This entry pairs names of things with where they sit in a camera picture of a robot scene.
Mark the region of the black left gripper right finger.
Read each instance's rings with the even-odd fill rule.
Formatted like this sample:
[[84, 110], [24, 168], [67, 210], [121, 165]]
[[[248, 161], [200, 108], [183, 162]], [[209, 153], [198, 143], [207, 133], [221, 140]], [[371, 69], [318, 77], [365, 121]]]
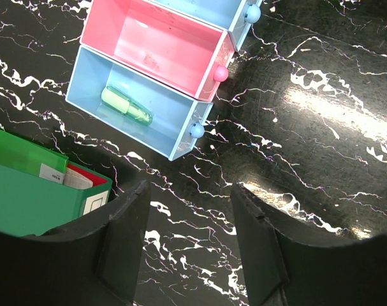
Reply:
[[387, 305], [387, 232], [338, 237], [239, 184], [231, 204], [250, 305]]

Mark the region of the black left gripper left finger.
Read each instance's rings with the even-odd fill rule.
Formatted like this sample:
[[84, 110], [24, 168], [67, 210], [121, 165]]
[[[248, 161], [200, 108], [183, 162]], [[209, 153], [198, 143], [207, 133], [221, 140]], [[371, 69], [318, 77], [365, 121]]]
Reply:
[[0, 232], [0, 305], [131, 305], [149, 209], [141, 181], [43, 235]]

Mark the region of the light blue drawer bin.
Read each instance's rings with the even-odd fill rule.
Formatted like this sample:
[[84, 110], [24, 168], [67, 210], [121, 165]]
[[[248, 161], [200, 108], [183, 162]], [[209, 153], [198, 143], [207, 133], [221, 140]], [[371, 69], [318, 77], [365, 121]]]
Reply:
[[[104, 104], [101, 93], [109, 85], [149, 110], [152, 123], [143, 126]], [[192, 151], [213, 107], [83, 46], [78, 49], [66, 101], [170, 161]]]

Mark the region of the green transparent highlighter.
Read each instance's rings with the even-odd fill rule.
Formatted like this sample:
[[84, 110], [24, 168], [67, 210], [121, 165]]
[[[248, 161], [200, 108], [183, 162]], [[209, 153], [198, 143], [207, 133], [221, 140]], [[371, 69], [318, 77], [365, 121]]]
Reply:
[[109, 85], [103, 89], [101, 100], [110, 108], [143, 126], [149, 126], [152, 123], [153, 115], [149, 110], [113, 86]]

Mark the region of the pink drawer bin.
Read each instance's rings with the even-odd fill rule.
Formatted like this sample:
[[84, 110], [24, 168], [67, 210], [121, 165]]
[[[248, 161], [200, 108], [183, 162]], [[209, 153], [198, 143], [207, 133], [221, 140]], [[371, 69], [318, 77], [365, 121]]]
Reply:
[[93, 1], [80, 42], [207, 102], [235, 52], [227, 31], [153, 1]]

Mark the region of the sky blue drawer bin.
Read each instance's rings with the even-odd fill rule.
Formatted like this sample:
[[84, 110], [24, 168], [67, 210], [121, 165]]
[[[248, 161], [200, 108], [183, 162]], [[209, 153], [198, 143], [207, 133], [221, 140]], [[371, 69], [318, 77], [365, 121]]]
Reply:
[[261, 17], [261, 0], [158, 0], [157, 3], [228, 32], [239, 52]]

